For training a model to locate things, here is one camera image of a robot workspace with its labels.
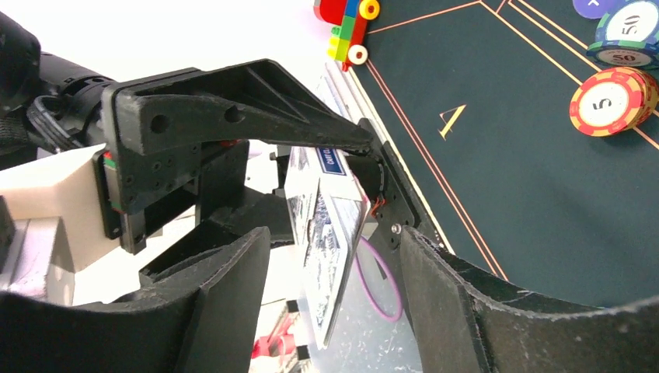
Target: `lego block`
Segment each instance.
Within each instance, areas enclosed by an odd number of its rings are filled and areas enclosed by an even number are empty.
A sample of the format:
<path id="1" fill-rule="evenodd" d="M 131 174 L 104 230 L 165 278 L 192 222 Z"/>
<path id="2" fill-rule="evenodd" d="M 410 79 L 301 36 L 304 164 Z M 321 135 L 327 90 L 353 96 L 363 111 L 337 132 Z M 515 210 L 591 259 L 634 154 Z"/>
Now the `lego block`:
<path id="1" fill-rule="evenodd" d="M 343 13 L 343 16 L 357 18 L 357 14 L 359 14 L 360 2 L 361 0 L 348 0 L 346 3 L 346 11 Z"/>
<path id="2" fill-rule="evenodd" d="M 316 14 L 316 18 L 337 26 L 341 24 L 343 11 L 345 10 L 345 2 L 338 2 L 336 0 L 315 0 L 314 3 L 313 12 Z"/>
<path id="3" fill-rule="evenodd" d="M 352 30 L 352 37 L 350 38 L 350 45 L 362 44 L 364 43 L 364 37 L 366 36 L 366 26 L 368 22 L 363 18 L 358 18 L 354 23 L 354 28 Z"/>
<path id="4" fill-rule="evenodd" d="M 339 45 L 336 46 L 336 57 L 334 59 L 341 62 L 346 61 L 348 49 L 350 49 L 350 41 L 340 39 Z"/>
<path id="5" fill-rule="evenodd" d="M 348 49 L 350 49 L 350 41 L 332 37 L 329 40 L 327 55 L 336 61 L 344 62 L 347 58 Z"/>
<path id="6" fill-rule="evenodd" d="M 352 39 L 354 24 L 355 24 L 355 18 L 344 16 L 343 22 L 341 23 L 341 31 L 339 33 L 339 38 L 343 40 Z"/>

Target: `chip stack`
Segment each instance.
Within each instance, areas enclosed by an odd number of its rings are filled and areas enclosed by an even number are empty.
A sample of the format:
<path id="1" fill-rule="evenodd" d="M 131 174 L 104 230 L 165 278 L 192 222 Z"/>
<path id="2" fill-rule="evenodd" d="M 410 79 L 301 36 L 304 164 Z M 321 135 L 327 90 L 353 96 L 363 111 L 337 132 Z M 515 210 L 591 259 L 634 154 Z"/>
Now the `chip stack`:
<path id="1" fill-rule="evenodd" d="M 570 120 L 582 134 L 604 137 L 630 130 L 652 115 L 659 85 L 644 71 L 615 67 L 591 76 L 570 102 Z"/>
<path id="2" fill-rule="evenodd" d="M 659 0 L 620 0 L 600 19 L 586 55 L 605 66 L 659 68 Z"/>

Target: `screw hole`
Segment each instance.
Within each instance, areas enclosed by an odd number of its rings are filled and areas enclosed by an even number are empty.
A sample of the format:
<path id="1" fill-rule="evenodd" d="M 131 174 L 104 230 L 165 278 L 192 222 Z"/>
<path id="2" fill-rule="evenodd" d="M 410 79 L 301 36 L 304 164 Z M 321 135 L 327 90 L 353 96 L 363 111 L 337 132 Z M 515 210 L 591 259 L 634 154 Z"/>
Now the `screw hole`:
<path id="1" fill-rule="evenodd" d="M 245 115 L 242 114 L 242 111 L 236 105 L 229 107 L 225 111 L 225 120 L 229 123 L 238 123 L 243 119 L 245 119 Z"/>
<path id="2" fill-rule="evenodd" d="M 167 131 L 169 127 L 169 118 L 164 115 L 156 115 L 151 119 L 151 131 L 155 134 L 161 134 Z"/>

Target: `red object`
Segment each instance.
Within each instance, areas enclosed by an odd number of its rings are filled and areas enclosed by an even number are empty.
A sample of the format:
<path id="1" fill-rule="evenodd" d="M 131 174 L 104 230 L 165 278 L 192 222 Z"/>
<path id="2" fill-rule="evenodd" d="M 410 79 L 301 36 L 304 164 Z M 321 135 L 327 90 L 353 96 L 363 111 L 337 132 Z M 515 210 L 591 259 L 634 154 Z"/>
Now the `red object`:
<path id="1" fill-rule="evenodd" d="M 286 355 L 295 349 L 295 338 L 288 334 L 294 319 L 287 315 L 284 321 L 269 336 L 262 336 L 254 343 L 252 359 L 262 356 Z"/>
<path id="2" fill-rule="evenodd" d="M 384 206 L 386 203 L 387 201 L 384 197 L 375 198 L 375 203 L 373 204 L 373 207 L 371 207 L 371 216 L 375 218 L 375 216 L 378 214 L 378 209 Z"/>
<path id="3" fill-rule="evenodd" d="M 227 140 L 227 141 L 220 141 L 220 146 L 223 148 L 228 148 L 230 146 L 236 145 L 240 142 L 240 140 Z"/>
<path id="4" fill-rule="evenodd" d="M 313 4 L 313 12 L 321 21 L 341 26 L 347 3 L 347 0 L 316 0 Z"/>
<path id="5" fill-rule="evenodd" d="M 357 13 L 357 18 L 354 20 L 354 29 L 352 31 L 352 37 L 350 39 L 350 46 L 361 45 L 364 42 L 364 37 L 366 36 L 366 26 L 368 21 L 362 17 L 359 12 Z M 346 61 L 341 64 L 341 70 L 348 71 L 352 66 L 352 63 L 346 58 Z"/>

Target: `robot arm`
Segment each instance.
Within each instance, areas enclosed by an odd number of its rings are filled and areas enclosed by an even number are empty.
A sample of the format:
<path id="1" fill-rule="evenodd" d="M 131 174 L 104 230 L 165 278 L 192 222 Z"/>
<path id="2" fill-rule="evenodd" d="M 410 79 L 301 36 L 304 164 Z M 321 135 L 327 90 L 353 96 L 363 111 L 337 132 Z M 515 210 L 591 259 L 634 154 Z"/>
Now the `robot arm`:
<path id="1" fill-rule="evenodd" d="M 2 14 L 0 30 L 0 128 L 20 124 L 23 140 L 55 152 L 98 146 L 0 173 L 3 371 L 247 371 L 270 248 L 293 241 L 280 191 L 244 186 L 248 138 L 350 152 L 350 168 L 378 201 L 373 239 L 403 295 L 424 371 L 659 366 L 659 298 L 575 305 L 448 253 L 391 145 L 367 120 L 355 126 L 332 113 L 276 63 L 115 84 L 38 58 L 36 38 Z M 7 75 L 8 61 L 21 76 Z M 282 184 L 286 157 L 277 164 Z M 43 174 L 28 182 L 28 169 Z M 91 263 L 99 242 L 137 253 L 191 206 L 196 227 L 142 270 L 140 290 L 107 305 L 61 305 L 69 277 L 52 267 Z"/>

